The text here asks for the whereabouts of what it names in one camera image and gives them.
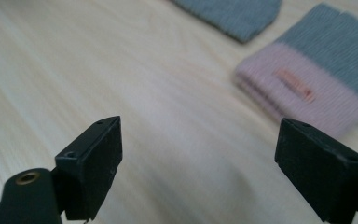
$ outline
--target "wood grain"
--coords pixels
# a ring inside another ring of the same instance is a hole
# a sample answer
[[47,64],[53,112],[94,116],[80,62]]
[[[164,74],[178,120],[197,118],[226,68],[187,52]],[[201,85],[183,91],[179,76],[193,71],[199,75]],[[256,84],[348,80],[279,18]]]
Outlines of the wood grain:
[[[283,1],[241,45],[167,0],[0,0],[0,196],[120,115],[124,160],[94,223],[321,223],[273,161],[279,124],[231,82],[320,2]],[[358,126],[340,140],[358,151]]]

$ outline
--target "wooden table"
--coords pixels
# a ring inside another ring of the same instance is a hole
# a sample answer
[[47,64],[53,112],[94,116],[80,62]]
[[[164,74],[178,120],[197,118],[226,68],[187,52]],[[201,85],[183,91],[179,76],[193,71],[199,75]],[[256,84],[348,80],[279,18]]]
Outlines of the wooden table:
[[[120,115],[94,223],[321,223],[273,160],[279,124],[230,79],[320,2],[283,1],[242,45],[166,0],[0,0],[0,196]],[[358,16],[358,0],[326,2]],[[358,126],[340,140],[358,151]]]

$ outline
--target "small label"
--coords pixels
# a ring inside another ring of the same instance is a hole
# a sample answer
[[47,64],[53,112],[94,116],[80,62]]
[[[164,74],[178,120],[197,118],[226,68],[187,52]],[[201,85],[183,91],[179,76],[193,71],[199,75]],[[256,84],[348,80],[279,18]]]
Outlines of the small label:
[[315,100],[312,89],[289,70],[280,68],[274,72],[274,75],[304,101],[310,103]]

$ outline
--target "folded knit hat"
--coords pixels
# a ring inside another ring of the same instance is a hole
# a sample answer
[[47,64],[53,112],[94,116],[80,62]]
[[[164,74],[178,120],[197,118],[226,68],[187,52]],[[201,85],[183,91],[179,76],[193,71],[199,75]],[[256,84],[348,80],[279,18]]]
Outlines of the folded knit hat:
[[235,81],[276,120],[338,137],[358,123],[358,20],[320,4],[245,59]]
[[278,15],[282,0],[173,0],[179,7],[245,42]]

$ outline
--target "pink knit fabric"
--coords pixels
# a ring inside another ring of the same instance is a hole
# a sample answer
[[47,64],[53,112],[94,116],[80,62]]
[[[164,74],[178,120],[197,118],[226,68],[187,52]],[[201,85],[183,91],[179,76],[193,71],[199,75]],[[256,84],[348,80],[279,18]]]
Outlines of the pink knit fabric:
[[358,123],[358,95],[283,43],[245,59],[235,81],[276,120],[298,119],[333,137]]

